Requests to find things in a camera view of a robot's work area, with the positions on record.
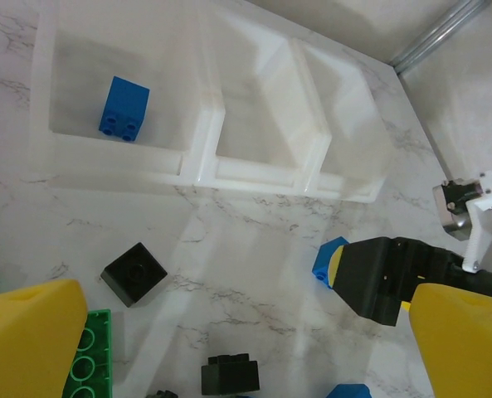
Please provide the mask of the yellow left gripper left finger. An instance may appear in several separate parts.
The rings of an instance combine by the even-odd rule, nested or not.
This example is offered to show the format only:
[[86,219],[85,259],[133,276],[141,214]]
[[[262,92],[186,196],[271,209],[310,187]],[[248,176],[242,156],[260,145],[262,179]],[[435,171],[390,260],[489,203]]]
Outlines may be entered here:
[[74,279],[0,294],[0,398],[61,398],[87,313]]

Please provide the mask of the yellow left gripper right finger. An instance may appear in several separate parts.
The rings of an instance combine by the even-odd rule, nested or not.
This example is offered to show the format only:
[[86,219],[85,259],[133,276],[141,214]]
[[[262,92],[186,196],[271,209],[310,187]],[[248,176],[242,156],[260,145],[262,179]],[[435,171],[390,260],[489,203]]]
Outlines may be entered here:
[[422,284],[409,319],[435,398],[492,398],[492,298]]

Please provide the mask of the blue lego brick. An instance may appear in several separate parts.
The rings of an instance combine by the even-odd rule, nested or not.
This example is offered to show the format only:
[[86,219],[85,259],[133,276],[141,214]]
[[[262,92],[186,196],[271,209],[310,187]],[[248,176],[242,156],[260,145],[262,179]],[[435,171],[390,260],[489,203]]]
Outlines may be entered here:
[[338,384],[325,398],[372,398],[365,384]]
[[334,240],[330,240],[322,244],[319,247],[319,251],[312,268],[312,274],[329,289],[333,288],[334,274],[337,270],[343,247],[347,244],[348,241],[340,236]]
[[99,131],[106,136],[133,143],[141,129],[150,89],[114,76],[100,119]]

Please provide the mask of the long green lego brick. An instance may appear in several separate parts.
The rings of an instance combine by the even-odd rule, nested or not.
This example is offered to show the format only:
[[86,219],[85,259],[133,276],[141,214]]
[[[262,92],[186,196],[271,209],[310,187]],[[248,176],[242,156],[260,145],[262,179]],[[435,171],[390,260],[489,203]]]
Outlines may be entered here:
[[112,398],[111,312],[88,312],[61,398]]

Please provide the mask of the white plastic sorting container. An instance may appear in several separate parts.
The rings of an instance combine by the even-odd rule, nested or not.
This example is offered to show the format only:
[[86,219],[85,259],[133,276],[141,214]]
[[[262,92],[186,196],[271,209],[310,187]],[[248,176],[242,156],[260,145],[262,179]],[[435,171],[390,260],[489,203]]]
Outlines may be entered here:
[[212,185],[311,193],[332,135],[298,42],[223,20],[209,28],[223,105],[207,142]]
[[[225,108],[208,0],[41,0],[32,57],[30,161],[60,183],[142,191],[212,170]],[[115,77],[146,87],[137,139],[101,133]]]
[[361,69],[298,41],[332,134],[319,170],[323,197],[369,203],[376,200],[395,149]]

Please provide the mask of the aluminium frame post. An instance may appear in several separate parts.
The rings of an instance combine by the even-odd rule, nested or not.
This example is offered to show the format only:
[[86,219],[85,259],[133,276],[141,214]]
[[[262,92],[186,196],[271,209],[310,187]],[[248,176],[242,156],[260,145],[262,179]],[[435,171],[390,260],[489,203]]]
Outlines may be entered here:
[[458,0],[398,53],[389,65],[397,75],[409,71],[491,3],[492,0]]

